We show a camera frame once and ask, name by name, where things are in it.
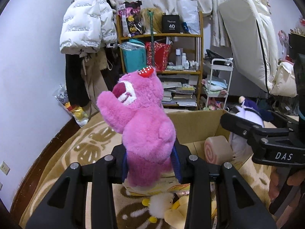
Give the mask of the pink bear plush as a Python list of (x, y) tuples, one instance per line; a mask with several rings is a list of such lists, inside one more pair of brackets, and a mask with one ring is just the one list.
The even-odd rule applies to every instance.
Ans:
[(132, 187), (152, 187), (172, 171), (176, 130), (162, 107), (163, 94), (156, 69), (147, 66), (123, 75), (112, 91), (97, 98), (104, 121), (122, 135)]

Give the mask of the cardboard box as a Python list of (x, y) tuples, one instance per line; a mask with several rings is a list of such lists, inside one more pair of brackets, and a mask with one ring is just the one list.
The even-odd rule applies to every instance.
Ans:
[[(225, 111), (187, 111), (165, 109), (167, 116), (172, 120), (176, 136), (180, 144), (189, 148), (191, 154), (205, 159), (205, 140), (213, 136), (224, 136), (233, 150), (233, 165), (240, 169), (253, 154), (251, 147), (242, 137), (231, 139), (231, 133), (220, 125), (220, 118)], [(181, 193), (190, 189), (189, 184), (180, 184), (173, 172), (164, 173), (159, 181), (150, 190), (141, 187), (131, 187), (128, 181), (123, 183), (128, 196), (151, 196), (159, 193)]]

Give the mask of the pink swirl roll pillow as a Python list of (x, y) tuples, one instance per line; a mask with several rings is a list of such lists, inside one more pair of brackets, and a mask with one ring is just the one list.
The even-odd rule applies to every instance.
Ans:
[(205, 160), (211, 164), (221, 165), (233, 159), (233, 150), (223, 135), (212, 136), (204, 143)]

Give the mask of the beige patterned carpet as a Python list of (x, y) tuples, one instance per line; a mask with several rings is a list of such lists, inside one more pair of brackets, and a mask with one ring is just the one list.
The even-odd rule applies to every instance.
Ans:
[[(111, 153), (114, 146), (121, 143), (117, 134), (102, 119), (95, 115), (83, 128), (72, 136), (49, 160), (39, 180), (38, 187), (20, 219), (19, 225), (26, 223), (53, 184), (64, 170), (73, 162), (81, 165), (95, 163)], [(259, 165), (248, 159), (240, 169), (243, 178), (248, 182), (265, 206), (270, 205), (268, 195), (271, 167)], [(163, 219), (150, 223), (150, 214), (142, 205), (143, 196), (128, 196), (123, 185), (114, 185), (114, 201), (119, 228), (171, 228)]]

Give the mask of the white rolling cart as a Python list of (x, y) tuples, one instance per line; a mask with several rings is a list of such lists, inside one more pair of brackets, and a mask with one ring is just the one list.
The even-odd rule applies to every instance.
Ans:
[[(202, 80), (203, 91), (207, 96), (205, 110), (213, 107), (213, 110), (225, 109), (231, 87), (234, 63), (233, 58), (213, 58), (205, 61), (209, 68), (207, 77)], [(229, 80), (219, 77), (220, 72), (227, 72)]]

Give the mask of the stack of books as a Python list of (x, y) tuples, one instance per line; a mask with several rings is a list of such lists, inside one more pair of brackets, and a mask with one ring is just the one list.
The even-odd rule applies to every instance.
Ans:
[(162, 82), (164, 106), (196, 107), (195, 87), (181, 82)]

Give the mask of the white yellow duck plush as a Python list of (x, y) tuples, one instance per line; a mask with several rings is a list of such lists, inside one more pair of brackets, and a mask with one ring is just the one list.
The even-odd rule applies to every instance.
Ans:
[(150, 198), (144, 198), (142, 205), (148, 208), (150, 223), (156, 223), (158, 219), (163, 219), (167, 210), (173, 206), (173, 193), (159, 193)]

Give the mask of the white folded mattress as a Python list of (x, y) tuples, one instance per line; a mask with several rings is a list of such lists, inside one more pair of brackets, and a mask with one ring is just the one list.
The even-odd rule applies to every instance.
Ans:
[(218, 6), (237, 70), (265, 92), (275, 94), (278, 45), (266, 0), (225, 0)]

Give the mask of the red patterned bag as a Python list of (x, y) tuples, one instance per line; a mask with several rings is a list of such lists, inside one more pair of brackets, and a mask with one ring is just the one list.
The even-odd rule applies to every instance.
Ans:
[[(168, 65), (168, 58), (171, 52), (172, 46), (170, 44), (163, 44), (159, 42), (154, 42), (154, 60), (155, 60), (155, 68), (157, 71), (164, 71)], [(146, 64), (148, 66), (152, 66), (152, 43), (145, 43), (146, 49)]]

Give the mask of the beige coat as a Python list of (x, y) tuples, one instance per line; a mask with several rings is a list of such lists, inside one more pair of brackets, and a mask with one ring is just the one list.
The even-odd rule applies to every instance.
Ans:
[(91, 118), (99, 112), (96, 106), (97, 98), (103, 91), (107, 91), (107, 85), (102, 76), (102, 70), (112, 70), (112, 64), (107, 60), (105, 50), (102, 48), (97, 53), (91, 53), (82, 60), (82, 78), (89, 97), (89, 103), (83, 107), (86, 114)]

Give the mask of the black box marked 40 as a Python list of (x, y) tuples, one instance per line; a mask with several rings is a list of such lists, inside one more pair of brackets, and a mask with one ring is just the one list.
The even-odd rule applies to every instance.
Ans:
[(180, 33), (179, 15), (163, 15), (162, 16), (162, 32), (163, 33)]

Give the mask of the teal bag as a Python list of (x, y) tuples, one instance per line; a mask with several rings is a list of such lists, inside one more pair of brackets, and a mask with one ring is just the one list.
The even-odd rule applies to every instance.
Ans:
[(130, 39), (119, 44), (123, 51), (123, 60), (126, 73), (134, 72), (146, 67), (145, 44), (136, 39)]

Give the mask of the green pole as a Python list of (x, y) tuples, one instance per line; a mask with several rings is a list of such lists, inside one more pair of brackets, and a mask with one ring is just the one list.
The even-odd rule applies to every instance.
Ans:
[(153, 33), (153, 11), (148, 10), (148, 16), (150, 21), (150, 35), (151, 35), (151, 53), (152, 53), (152, 66), (155, 67), (155, 47), (154, 47), (154, 33)]

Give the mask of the white puffer jacket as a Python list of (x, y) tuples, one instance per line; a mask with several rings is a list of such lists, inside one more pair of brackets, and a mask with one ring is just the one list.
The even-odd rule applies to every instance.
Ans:
[(74, 0), (63, 17), (60, 52), (84, 56), (116, 43), (114, 13), (107, 0)]

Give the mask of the wall outlet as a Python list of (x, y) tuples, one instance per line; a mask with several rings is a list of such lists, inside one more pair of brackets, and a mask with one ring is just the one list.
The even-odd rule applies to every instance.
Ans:
[(0, 165), (0, 170), (5, 174), (8, 175), (10, 172), (10, 167), (3, 161), (2, 164)]

